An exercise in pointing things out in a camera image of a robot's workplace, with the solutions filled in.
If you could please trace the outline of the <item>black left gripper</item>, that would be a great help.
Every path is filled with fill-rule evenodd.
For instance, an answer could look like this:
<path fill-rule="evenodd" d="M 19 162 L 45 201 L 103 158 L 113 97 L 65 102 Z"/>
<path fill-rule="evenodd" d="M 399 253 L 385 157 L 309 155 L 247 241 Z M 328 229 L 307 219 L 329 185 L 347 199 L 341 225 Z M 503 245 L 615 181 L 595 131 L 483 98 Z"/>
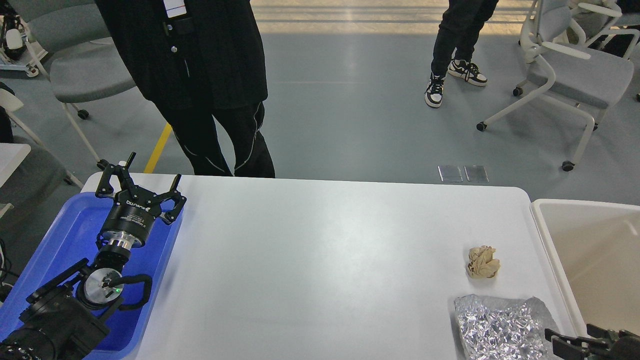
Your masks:
<path fill-rule="evenodd" d="M 136 155 L 136 152 L 131 152 L 124 165 L 112 164 L 106 159 L 101 159 L 96 164 L 102 170 L 102 176 L 94 195 L 97 198 L 114 198 L 114 205 L 99 231 L 100 248 L 114 245 L 118 241 L 125 242 L 124 248 L 142 248 L 147 243 L 155 220 L 160 218 L 166 225 L 173 224 L 187 201 L 178 191 L 181 174 L 176 174 L 170 189 L 164 193 L 157 194 L 137 187 L 129 173 Z M 111 185 L 112 176 L 118 178 L 121 189 L 115 196 Z M 162 203 L 167 201 L 171 201 L 173 207 L 162 210 Z"/>

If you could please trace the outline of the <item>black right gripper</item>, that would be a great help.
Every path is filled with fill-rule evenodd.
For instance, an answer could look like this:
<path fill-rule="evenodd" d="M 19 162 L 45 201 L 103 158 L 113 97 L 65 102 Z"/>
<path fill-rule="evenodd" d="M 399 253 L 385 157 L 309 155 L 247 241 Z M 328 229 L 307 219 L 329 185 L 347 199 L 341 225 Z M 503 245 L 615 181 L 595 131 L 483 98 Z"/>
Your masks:
<path fill-rule="evenodd" d="M 587 337 L 569 337 L 550 328 L 544 329 L 553 355 L 563 360 L 639 360 L 640 338 L 586 323 Z"/>

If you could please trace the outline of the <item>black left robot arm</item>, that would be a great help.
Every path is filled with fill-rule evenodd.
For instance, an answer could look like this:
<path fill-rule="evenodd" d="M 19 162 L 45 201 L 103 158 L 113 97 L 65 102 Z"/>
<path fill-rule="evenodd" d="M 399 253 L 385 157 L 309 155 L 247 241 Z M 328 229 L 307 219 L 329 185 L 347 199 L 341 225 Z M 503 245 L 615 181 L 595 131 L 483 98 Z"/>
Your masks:
<path fill-rule="evenodd" d="M 55 218 L 1 308 L 3 360 L 114 360 L 139 341 L 180 228 L 181 174 L 164 193 L 98 162 L 94 194 Z"/>

